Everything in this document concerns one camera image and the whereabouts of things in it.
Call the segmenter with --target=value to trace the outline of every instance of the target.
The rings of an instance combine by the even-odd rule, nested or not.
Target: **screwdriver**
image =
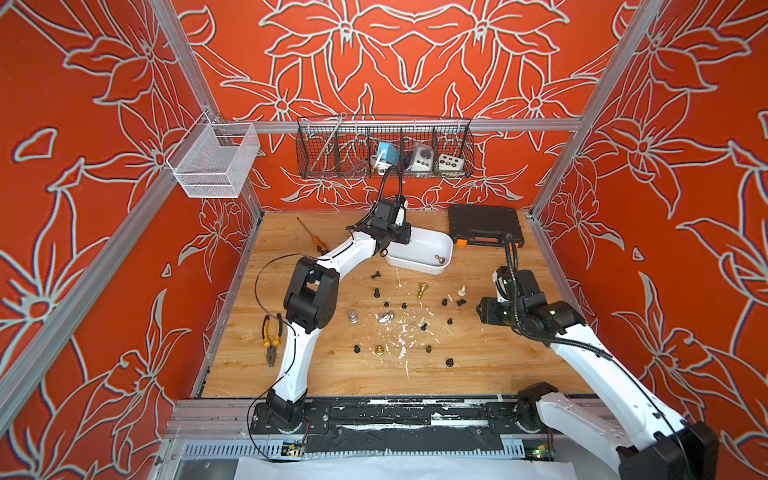
[[[323,243],[323,241],[319,238],[317,238],[315,235],[312,235],[312,232],[310,232],[310,229],[306,227],[303,221],[301,221],[300,218],[296,217],[296,219],[301,223],[301,226],[304,227],[304,230],[312,237],[312,243],[315,244],[315,247],[317,247],[317,251],[320,252],[320,255],[325,255],[328,253],[328,247]]]

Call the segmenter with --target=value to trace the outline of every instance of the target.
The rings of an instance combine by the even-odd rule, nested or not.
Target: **black cable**
[[[264,321],[261,323],[261,339],[266,340],[266,335],[269,333],[266,331],[266,321],[270,319],[269,315],[264,316]]]
[[[530,340],[534,340],[536,342],[549,342],[549,343],[559,343],[561,345],[567,345],[567,346],[573,346],[576,348],[581,348],[584,350],[587,350],[588,352],[593,352],[595,355],[605,358],[606,360],[612,361],[616,367],[619,368],[626,376],[631,380],[635,386],[641,391],[643,396],[648,400],[648,404],[653,406],[656,409],[656,412],[658,415],[664,420],[664,423],[667,424],[667,427],[669,427],[669,430],[672,432],[672,435],[674,436],[675,440],[677,441],[677,444],[680,446],[680,450],[683,452],[683,459],[685,460],[685,465],[688,468],[688,471],[693,474],[693,470],[690,468],[690,463],[688,462],[688,455],[685,452],[685,448],[683,447],[683,443],[680,441],[680,438],[677,436],[677,431],[672,428],[672,424],[667,420],[667,417],[662,413],[662,411],[659,409],[659,407],[656,405],[656,403],[650,399],[650,396],[645,392],[640,382],[634,378],[634,376],[629,373],[619,362],[616,361],[616,359],[605,350],[590,345],[589,343],[579,342],[577,340],[571,340],[571,339],[563,339],[563,338],[543,338],[543,337],[537,337],[530,335],[528,332],[525,331],[525,328],[523,327],[521,321],[520,321],[520,313],[518,311],[518,281],[517,281],[517,271],[518,271],[518,251],[515,246],[515,241],[512,239],[512,235],[507,234],[505,245],[504,245],[504,251],[505,255],[507,257],[507,268],[509,268],[509,271],[511,272],[512,276],[512,309],[515,316],[515,325],[518,327],[518,330],[522,335]]]
[[[685,452],[685,448],[683,447],[683,443],[680,441],[680,437],[677,436],[677,431],[672,428],[672,424],[669,420],[667,420],[667,417],[665,414],[659,409],[659,407],[656,405],[656,403],[650,399],[650,396],[645,392],[645,389],[643,389],[642,385],[640,384],[640,381],[634,378],[634,375],[629,373],[619,362],[616,361],[616,359],[611,359],[613,363],[616,365],[616,367],[619,368],[626,376],[631,380],[638,390],[640,390],[640,393],[643,394],[643,396],[648,401],[648,404],[653,406],[656,409],[656,412],[659,414],[659,416],[664,420],[664,423],[667,424],[667,427],[669,427],[670,431],[672,432],[672,435],[674,436],[675,440],[677,441],[677,445],[680,446],[680,450],[683,452],[683,460],[685,460],[685,466],[688,468],[688,472],[691,474],[691,477],[694,477],[694,471],[690,468],[690,463],[688,462],[688,455]]]
[[[352,246],[352,244],[350,243],[349,245],[347,245],[347,246],[346,246],[346,248],[345,248],[344,250],[342,250],[342,251],[338,252],[338,253],[337,253],[336,255],[334,255],[333,257],[328,257],[328,258],[322,258],[322,257],[320,257],[318,260],[333,260],[334,258],[338,257],[338,256],[339,256],[339,255],[341,255],[342,253],[346,252],[346,251],[347,251],[347,250],[348,250],[348,249],[349,249],[351,246]]]
[[[392,165],[389,168],[387,168],[386,171],[384,172],[384,176],[382,177],[382,184],[379,185],[379,195],[371,204],[371,208],[368,210],[368,213],[359,222],[355,223],[354,225],[348,226],[346,228],[347,230],[355,230],[357,227],[367,222],[368,219],[371,217],[371,215],[373,215],[373,212],[376,209],[376,205],[379,203],[379,200],[381,200],[381,197],[384,194],[384,184],[386,184],[386,179],[389,177],[389,173],[392,172],[393,170],[395,171],[395,173],[397,173],[397,177],[399,181],[398,188],[397,188],[397,196],[402,197],[402,172],[395,165]]]
[[[270,264],[272,264],[272,263],[274,263],[274,262],[276,262],[276,261],[278,261],[278,260],[280,260],[280,259],[283,259],[283,258],[287,258],[287,257],[294,257],[294,256],[296,256],[296,255],[301,255],[301,256],[303,256],[303,257],[307,257],[307,258],[311,258],[311,259],[313,259],[313,260],[317,260],[317,258],[315,258],[315,257],[312,257],[312,256],[310,256],[310,255],[306,255],[305,253],[289,253],[289,254],[287,254],[287,255],[282,255],[281,257],[273,258],[272,260],[270,260],[269,262],[267,262],[266,264],[264,264],[264,266],[262,266],[262,267],[261,267],[261,270],[259,270],[259,274],[258,274],[258,275],[256,275],[256,281],[254,281],[254,282],[253,282],[253,296],[255,296],[255,297],[256,297],[256,303],[258,303],[258,304],[259,304],[259,306],[261,307],[261,309],[262,309],[262,310],[264,310],[264,312],[267,314],[267,316],[271,316],[272,318],[274,318],[275,320],[277,320],[277,321],[278,321],[278,322],[279,322],[281,325],[282,325],[282,324],[285,324],[285,325],[287,325],[287,326],[288,326],[288,328],[290,328],[290,329],[291,329],[291,331],[293,331],[293,358],[291,359],[290,365],[288,365],[288,368],[286,369],[285,373],[284,373],[284,374],[282,374],[282,375],[281,375],[281,376],[280,376],[280,377],[279,377],[277,380],[275,380],[275,383],[273,383],[272,385],[270,385],[270,387],[269,387],[268,389],[266,389],[266,390],[264,391],[264,393],[262,393],[261,395],[259,395],[259,396],[257,396],[256,398],[254,398],[254,399],[253,399],[253,401],[252,401],[252,402],[250,403],[250,405],[248,406],[248,410],[246,411],[246,415],[245,415],[245,424],[246,424],[246,429],[248,430],[248,436],[250,437],[250,442],[251,442],[251,443],[253,443],[253,446],[256,448],[256,450],[257,450],[257,451],[258,451],[258,452],[259,452],[259,453],[260,453],[260,454],[261,454],[261,455],[262,455],[262,456],[263,456],[263,457],[264,457],[264,458],[265,458],[265,459],[266,459],[268,462],[275,462],[275,460],[272,460],[270,457],[268,457],[268,456],[267,456],[267,455],[266,455],[266,454],[265,454],[265,453],[264,453],[264,452],[263,452],[263,451],[262,451],[262,450],[259,448],[259,446],[258,446],[258,445],[256,445],[256,442],[253,440],[253,435],[251,435],[251,433],[250,433],[250,410],[251,410],[251,409],[253,409],[253,414],[254,414],[254,415],[256,415],[256,409],[254,408],[254,406],[256,405],[256,401],[257,401],[258,399],[261,399],[261,398],[263,398],[263,397],[264,397],[264,396],[265,396],[265,395],[266,395],[266,394],[267,394],[267,393],[268,393],[268,392],[269,392],[269,391],[272,389],[272,387],[274,387],[275,385],[277,385],[277,384],[280,382],[280,380],[282,380],[283,378],[285,378],[285,376],[286,376],[286,375],[288,375],[288,372],[290,372],[290,370],[293,368],[293,364],[294,364],[294,363],[295,363],[295,361],[296,361],[296,330],[293,328],[293,326],[292,326],[290,323],[286,322],[285,320],[283,320],[283,319],[281,319],[281,318],[278,318],[278,317],[274,316],[272,313],[270,313],[270,311],[269,311],[269,310],[267,310],[267,309],[264,307],[264,305],[262,305],[262,304],[261,304],[261,302],[259,301],[259,291],[258,291],[258,286],[259,286],[259,278],[261,278],[261,274],[263,273],[263,271],[264,271],[264,270],[265,270],[265,269],[266,269],[266,268],[267,268],[267,267],[268,267]]]
[[[554,433],[549,427],[547,427],[547,453],[549,454],[549,460],[554,462]]]
[[[496,290],[498,290],[498,294],[502,296],[504,300],[509,300],[509,298],[504,293],[504,288],[502,287],[501,283],[498,281],[498,278],[496,279]]]
[[[301,438],[301,446],[306,447],[306,436],[310,433],[310,418],[304,417],[303,420],[306,422],[306,430],[304,431],[304,437]]]
[[[592,352],[595,355],[605,358],[605,359],[612,359],[614,356],[612,356],[610,353],[606,352],[600,347],[590,345],[589,343],[579,342],[578,340],[571,340],[571,339],[564,339],[561,337],[543,337],[543,336],[536,336],[528,333],[525,328],[523,327],[522,321],[520,320],[520,311],[518,307],[518,249],[515,246],[515,241],[512,239],[512,235],[507,234],[507,237],[504,242],[504,253],[507,257],[507,268],[509,268],[509,272],[512,277],[512,313],[513,317],[515,318],[515,326],[517,327],[517,330],[527,339],[533,340],[534,342],[545,342],[545,343],[557,343],[559,345],[567,345],[567,346],[573,346],[579,349],[587,350],[588,352]]]

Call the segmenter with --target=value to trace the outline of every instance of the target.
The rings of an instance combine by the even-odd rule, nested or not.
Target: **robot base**
[[[258,403],[250,423],[251,435],[266,435],[270,433],[301,433],[306,431],[304,419],[309,420],[309,434],[322,434],[328,432],[328,418],[331,404],[308,400],[303,402],[303,411],[297,415],[298,422],[288,425],[274,414],[266,403]]]

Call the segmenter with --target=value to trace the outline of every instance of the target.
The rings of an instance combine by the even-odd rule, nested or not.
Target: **blue box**
[[[381,142],[379,149],[376,150],[376,158],[379,158],[382,150],[384,150],[384,155],[381,156],[382,161],[390,165],[397,165],[400,162],[400,152],[397,151],[394,145],[385,141]]]

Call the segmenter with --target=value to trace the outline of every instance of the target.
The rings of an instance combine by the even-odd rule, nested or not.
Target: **white box with colored buttons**
[[[452,157],[451,155],[442,154],[438,157],[437,169],[438,171],[461,171],[464,168],[464,159],[459,157]]]

